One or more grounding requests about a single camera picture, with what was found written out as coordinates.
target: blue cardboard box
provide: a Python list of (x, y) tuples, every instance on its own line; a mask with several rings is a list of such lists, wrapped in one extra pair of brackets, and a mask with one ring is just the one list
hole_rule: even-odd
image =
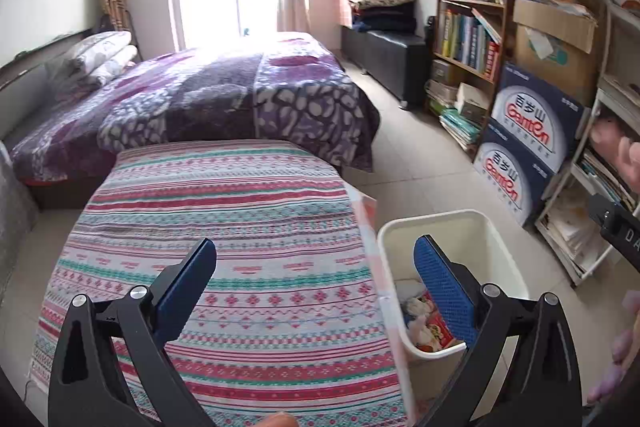
[(482, 133), (474, 167), (520, 225), (524, 225), (538, 208), (546, 186), (554, 176), (537, 156), (493, 118)]
[(507, 62), (491, 117), (558, 172), (589, 111), (556, 86)]

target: white plastic bin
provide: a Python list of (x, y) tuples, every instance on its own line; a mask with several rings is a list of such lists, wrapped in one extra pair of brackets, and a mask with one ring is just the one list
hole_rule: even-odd
[[(425, 234), (434, 238), (452, 263), (464, 264), (479, 283), (495, 283), (510, 297), (530, 298), (522, 275), (500, 234), (489, 218), (476, 210), (407, 217), (386, 223), (378, 234), (378, 248), (388, 282), (402, 279), (420, 281), (414, 266), (414, 244), (416, 239)], [(390, 299), (396, 310), (397, 327), (408, 360), (418, 362), (443, 359), (466, 349), (464, 343), (446, 347), (436, 353), (417, 349), (407, 335), (396, 286), (393, 283), (389, 286)]]

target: striped bedspread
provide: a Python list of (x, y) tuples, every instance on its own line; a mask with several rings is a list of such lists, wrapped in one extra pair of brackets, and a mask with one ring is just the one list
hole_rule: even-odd
[[(285, 410), (301, 427), (406, 422), (350, 197), (334, 168), (288, 142), (128, 150), (82, 212), (49, 281), (31, 364), (47, 389), (65, 311), (149, 285), (193, 244), (218, 267), (166, 352), (219, 426)], [(155, 415), (123, 341), (141, 411)]]

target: blue gripper pad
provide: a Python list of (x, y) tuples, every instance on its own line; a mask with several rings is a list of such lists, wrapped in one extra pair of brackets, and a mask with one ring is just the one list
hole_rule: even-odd
[(473, 301), (451, 271), (449, 259), (430, 235), (423, 235), (415, 242), (414, 264), (451, 333), (471, 348), (478, 336)]

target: black leather bench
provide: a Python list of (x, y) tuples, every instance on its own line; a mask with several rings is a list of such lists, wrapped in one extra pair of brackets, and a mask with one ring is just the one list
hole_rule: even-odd
[(430, 51), (424, 38), (372, 30), (358, 33), (342, 26), (342, 54), (400, 100), (400, 107), (424, 103)]

